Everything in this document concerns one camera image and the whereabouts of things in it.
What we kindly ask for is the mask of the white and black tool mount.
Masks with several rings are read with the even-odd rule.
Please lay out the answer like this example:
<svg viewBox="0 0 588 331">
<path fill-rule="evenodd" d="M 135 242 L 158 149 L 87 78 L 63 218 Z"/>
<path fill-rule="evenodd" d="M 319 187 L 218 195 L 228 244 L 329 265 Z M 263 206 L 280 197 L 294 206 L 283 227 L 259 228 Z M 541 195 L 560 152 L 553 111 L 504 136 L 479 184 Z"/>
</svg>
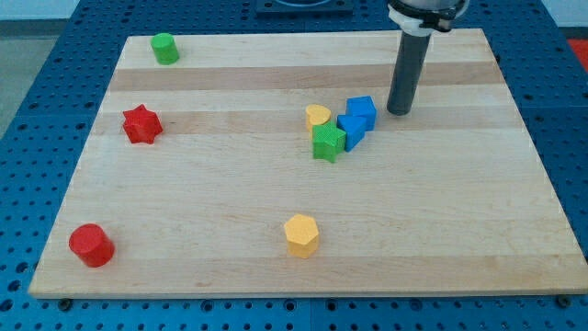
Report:
<svg viewBox="0 0 588 331">
<path fill-rule="evenodd" d="M 404 33 L 426 37 L 433 31 L 449 32 L 467 11 L 469 0 L 388 0 L 387 7 L 390 20 Z"/>
</svg>

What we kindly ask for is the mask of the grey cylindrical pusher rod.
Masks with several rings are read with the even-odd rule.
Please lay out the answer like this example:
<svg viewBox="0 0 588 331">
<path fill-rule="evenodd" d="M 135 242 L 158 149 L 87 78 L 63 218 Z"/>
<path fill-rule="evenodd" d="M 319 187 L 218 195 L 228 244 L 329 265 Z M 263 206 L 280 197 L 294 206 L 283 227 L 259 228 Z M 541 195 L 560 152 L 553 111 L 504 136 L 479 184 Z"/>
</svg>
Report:
<svg viewBox="0 0 588 331">
<path fill-rule="evenodd" d="M 407 115 L 412 109 L 429 40 L 430 36 L 401 34 L 387 101 L 388 112 L 395 116 Z"/>
</svg>

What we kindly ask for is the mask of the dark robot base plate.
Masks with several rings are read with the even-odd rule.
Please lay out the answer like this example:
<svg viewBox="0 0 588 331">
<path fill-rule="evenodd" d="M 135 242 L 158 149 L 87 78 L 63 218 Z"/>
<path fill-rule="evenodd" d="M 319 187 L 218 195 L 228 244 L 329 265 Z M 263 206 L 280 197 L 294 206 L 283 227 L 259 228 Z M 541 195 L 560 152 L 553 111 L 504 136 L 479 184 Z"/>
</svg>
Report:
<svg viewBox="0 0 588 331">
<path fill-rule="evenodd" d="M 350 14 L 353 0 L 256 0 L 255 13 L 258 16 L 289 14 Z"/>
</svg>

